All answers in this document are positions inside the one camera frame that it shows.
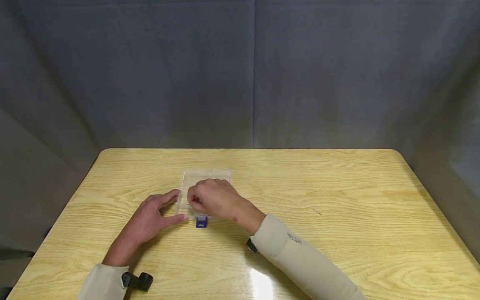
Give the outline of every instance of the clear plastic container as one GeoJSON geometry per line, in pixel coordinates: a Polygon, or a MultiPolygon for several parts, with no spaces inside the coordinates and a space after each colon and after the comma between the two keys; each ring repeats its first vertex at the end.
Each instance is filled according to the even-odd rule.
{"type": "Polygon", "coordinates": [[[177,200],[177,214],[186,214],[190,220],[196,220],[197,218],[212,220],[212,218],[206,214],[202,214],[194,210],[187,201],[188,189],[191,186],[197,184],[197,182],[205,179],[224,179],[230,182],[229,170],[203,170],[203,169],[186,169],[183,171],[183,178],[181,181],[180,190],[181,193],[177,200]]]}

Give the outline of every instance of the right hand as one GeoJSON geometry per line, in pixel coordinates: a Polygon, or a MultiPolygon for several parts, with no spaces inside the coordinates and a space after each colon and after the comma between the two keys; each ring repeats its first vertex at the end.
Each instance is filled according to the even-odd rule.
{"type": "Polygon", "coordinates": [[[255,234],[265,218],[265,214],[250,201],[238,194],[226,180],[201,180],[188,189],[190,206],[201,213],[219,220],[233,221],[255,234]]]}

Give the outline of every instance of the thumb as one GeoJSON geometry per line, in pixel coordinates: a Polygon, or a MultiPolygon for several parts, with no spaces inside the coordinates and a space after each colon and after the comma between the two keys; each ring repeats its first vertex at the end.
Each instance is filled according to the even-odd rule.
{"type": "Polygon", "coordinates": [[[178,223],[181,223],[183,221],[188,220],[187,215],[175,215],[175,216],[169,216],[169,217],[164,217],[163,218],[163,224],[165,227],[169,227],[178,223]]]}
{"type": "Polygon", "coordinates": [[[201,213],[206,214],[205,207],[204,207],[203,203],[201,203],[199,201],[191,201],[190,206],[193,208],[193,210],[196,210],[197,212],[201,212],[201,213]]]}

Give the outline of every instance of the hand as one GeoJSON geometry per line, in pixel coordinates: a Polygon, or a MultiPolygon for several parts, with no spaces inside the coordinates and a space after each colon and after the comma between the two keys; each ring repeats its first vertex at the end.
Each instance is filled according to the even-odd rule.
{"type": "Polygon", "coordinates": [[[163,217],[159,209],[177,201],[180,190],[171,190],[165,195],[150,195],[137,208],[119,237],[140,245],[155,237],[162,229],[188,219],[186,215],[163,217]]]}
{"type": "Polygon", "coordinates": [[[207,179],[188,189],[188,203],[194,210],[216,219],[239,224],[251,235],[260,227],[265,214],[243,198],[226,180],[207,179]]]}
{"type": "Polygon", "coordinates": [[[177,201],[180,190],[171,190],[165,195],[150,195],[146,198],[118,237],[113,241],[102,264],[128,266],[138,247],[151,240],[161,230],[188,220],[186,215],[163,217],[159,209],[177,201]]]}

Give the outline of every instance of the gray backdrop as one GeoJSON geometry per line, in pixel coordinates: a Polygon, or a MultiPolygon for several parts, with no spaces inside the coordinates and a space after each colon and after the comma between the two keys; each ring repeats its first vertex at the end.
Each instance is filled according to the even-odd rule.
{"type": "Polygon", "coordinates": [[[2,258],[101,149],[281,147],[400,151],[480,260],[478,1],[0,3],[2,258]]]}

